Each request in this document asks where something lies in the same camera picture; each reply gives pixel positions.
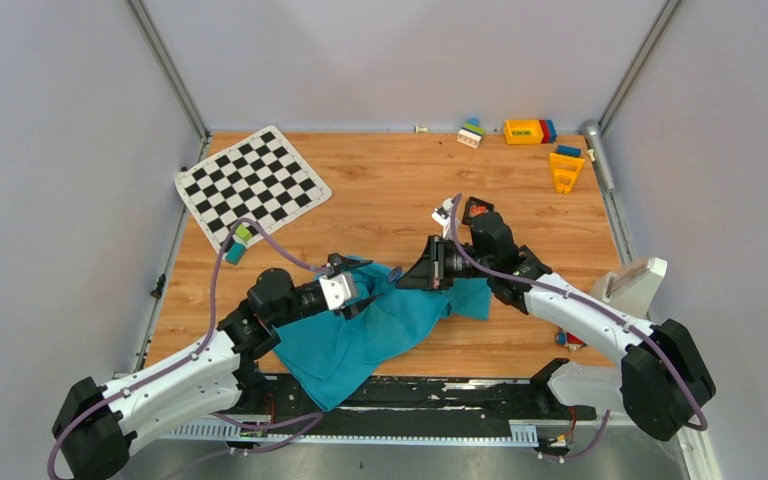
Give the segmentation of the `yellow toy box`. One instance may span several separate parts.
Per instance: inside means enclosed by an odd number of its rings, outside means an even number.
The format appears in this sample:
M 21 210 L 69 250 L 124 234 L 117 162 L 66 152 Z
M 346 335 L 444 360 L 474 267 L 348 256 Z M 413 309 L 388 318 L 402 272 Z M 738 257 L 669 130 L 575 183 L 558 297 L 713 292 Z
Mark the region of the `yellow toy box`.
M 503 131 L 508 145 L 541 144 L 545 137 L 540 119 L 509 119 L 504 122 Z

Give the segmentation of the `black white checkerboard mat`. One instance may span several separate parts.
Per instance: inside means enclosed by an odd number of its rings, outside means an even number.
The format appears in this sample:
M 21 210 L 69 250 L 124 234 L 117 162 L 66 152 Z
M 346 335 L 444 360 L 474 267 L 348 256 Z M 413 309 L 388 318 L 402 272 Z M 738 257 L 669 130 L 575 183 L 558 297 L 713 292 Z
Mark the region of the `black white checkerboard mat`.
M 215 250 L 240 217 L 272 234 L 332 196 L 331 188 L 273 125 L 177 172 L 174 185 Z

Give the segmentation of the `round blue badge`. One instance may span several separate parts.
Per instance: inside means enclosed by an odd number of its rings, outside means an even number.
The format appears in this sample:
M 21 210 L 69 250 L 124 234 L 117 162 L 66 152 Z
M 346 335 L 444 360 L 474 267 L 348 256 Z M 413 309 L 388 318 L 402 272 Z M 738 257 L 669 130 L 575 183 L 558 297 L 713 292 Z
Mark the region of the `round blue badge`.
M 396 266 L 393 269 L 390 270 L 390 272 L 387 275 L 387 283 L 390 285 L 393 285 L 398 282 L 398 280 L 403 275 L 403 269 L 401 266 Z

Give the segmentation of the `grey metal cylinder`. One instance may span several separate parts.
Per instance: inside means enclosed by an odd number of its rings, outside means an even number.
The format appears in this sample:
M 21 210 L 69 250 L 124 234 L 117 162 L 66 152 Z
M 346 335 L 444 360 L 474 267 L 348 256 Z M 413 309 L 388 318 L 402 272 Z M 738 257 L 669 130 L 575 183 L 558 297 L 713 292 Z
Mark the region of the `grey metal cylinder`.
M 616 182 L 610 168 L 607 150 L 603 143 L 602 130 L 595 120 L 587 120 L 581 126 L 582 135 L 592 151 L 592 162 L 596 165 L 602 185 L 607 191 L 614 191 Z

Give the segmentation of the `lime green block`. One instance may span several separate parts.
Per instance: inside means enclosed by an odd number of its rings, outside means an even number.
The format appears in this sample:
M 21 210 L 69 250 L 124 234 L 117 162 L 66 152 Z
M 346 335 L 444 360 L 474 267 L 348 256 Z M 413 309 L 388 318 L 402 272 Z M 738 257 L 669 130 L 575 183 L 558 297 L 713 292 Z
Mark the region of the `lime green block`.
M 234 237 L 238 243 L 245 244 L 251 240 L 253 235 L 246 225 L 241 225 L 236 228 Z

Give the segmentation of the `red blue toy car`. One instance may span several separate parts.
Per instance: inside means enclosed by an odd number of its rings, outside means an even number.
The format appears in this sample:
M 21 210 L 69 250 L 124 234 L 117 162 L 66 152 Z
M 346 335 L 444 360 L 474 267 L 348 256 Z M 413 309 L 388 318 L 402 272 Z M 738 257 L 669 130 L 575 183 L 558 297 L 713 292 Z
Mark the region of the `red blue toy car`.
M 576 351 L 586 346 L 586 343 L 566 330 L 559 329 L 554 337 L 555 344 L 570 351 Z

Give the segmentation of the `blue flat block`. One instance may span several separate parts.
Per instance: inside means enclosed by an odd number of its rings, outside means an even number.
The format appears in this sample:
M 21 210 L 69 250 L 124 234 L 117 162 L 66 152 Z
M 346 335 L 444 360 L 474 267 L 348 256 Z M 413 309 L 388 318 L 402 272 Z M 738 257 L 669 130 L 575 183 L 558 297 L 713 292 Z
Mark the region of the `blue flat block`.
M 557 145 L 555 153 L 558 155 L 578 158 L 582 155 L 582 150 L 568 145 Z

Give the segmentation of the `white green blue block stack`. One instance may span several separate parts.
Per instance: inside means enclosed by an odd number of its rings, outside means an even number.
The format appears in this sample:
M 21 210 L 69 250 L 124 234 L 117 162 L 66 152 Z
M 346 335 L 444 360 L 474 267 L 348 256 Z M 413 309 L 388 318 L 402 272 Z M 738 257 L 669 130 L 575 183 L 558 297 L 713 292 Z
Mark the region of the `white green blue block stack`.
M 481 127 L 480 120 L 476 117 L 471 117 L 458 130 L 456 140 L 461 144 L 477 149 L 481 145 L 484 136 L 485 130 Z

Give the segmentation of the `black hinged display case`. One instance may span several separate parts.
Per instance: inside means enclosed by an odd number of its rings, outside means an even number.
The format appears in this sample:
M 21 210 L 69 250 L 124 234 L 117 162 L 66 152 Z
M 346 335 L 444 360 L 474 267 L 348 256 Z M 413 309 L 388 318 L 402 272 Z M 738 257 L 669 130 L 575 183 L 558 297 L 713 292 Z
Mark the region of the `black hinged display case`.
M 475 217 L 490 213 L 495 210 L 495 205 L 486 200 L 469 196 L 461 217 L 461 223 L 466 226 L 470 226 Z

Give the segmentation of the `teal block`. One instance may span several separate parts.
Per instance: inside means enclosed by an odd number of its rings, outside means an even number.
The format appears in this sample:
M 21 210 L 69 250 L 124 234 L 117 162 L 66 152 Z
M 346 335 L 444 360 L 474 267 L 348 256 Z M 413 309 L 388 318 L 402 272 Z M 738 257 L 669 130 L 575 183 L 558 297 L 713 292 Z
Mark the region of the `teal block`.
M 247 248 L 244 244 L 233 242 L 225 251 L 224 260 L 231 265 L 238 265 Z

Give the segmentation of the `teal t-shirt garment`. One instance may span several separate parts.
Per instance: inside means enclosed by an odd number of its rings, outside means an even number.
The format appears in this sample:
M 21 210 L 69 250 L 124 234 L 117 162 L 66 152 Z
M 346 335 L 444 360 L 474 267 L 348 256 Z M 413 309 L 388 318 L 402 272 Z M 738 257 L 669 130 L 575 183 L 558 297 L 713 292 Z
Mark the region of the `teal t-shirt garment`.
M 356 318 L 331 311 L 280 327 L 274 353 L 323 411 L 348 399 L 385 361 L 419 345 L 450 316 L 486 321 L 492 294 L 486 281 L 458 279 L 443 291 L 402 290 L 391 269 L 373 263 L 352 273 L 360 297 L 376 300 Z

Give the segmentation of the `yellow triangular toy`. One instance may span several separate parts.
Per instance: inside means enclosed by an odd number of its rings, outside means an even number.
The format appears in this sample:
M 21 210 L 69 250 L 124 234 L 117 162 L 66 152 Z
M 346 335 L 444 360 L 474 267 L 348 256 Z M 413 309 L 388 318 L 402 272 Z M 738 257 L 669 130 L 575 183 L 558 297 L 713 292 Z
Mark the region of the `yellow triangular toy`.
M 555 191 L 559 194 L 569 194 L 583 170 L 585 160 L 558 153 L 550 153 L 548 160 Z

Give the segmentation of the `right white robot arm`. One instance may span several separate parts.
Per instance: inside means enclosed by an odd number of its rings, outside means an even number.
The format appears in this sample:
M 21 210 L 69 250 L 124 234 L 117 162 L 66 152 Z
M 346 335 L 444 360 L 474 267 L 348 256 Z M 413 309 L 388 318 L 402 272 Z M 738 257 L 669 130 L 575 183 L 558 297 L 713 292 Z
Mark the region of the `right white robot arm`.
M 469 230 L 468 243 L 429 236 L 396 286 L 442 291 L 457 279 L 481 278 L 503 304 L 556 325 L 611 361 L 609 367 L 563 361 L 532 388 L 537 413 L 552 418 L 569 406 L 617 411 L 660 441 L 683 428 L 707 428 L 701 408 L 716 386 L 687 327 L 634 317 L 575 288 L 517 245 L 498 213 L 478 215 Z

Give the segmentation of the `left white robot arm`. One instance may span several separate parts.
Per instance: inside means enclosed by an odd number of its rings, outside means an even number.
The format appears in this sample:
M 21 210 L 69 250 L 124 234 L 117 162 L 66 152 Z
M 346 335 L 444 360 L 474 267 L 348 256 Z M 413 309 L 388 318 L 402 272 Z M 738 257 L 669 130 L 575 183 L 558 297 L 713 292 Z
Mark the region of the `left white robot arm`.
M 373 302 L 353 277 L 368 261 L 333 253 L 315 280 L 297 285 L 284 269 L 263 271 L 222 321 L 149 368 L 99 385 L 70 388 L 52 427 L 47 473 L 63 458 L 75 479 L 109 479 L 160 436 L 234 406 L 258 411 L 266 400 L 257 361 L 280 342 L 278 328 L 330 311 L 352 319 Z

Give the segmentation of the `white tilted device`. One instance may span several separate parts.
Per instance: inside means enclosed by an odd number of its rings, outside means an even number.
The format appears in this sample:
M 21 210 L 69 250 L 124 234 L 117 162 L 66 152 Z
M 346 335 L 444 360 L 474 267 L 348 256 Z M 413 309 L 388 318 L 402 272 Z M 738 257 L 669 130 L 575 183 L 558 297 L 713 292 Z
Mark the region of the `white tilted device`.
M 590 295 L 625 314 L 646 318 L 667 268 L 668 262 L 664 259 L 638 258 L 599 278 L 591 287 Z

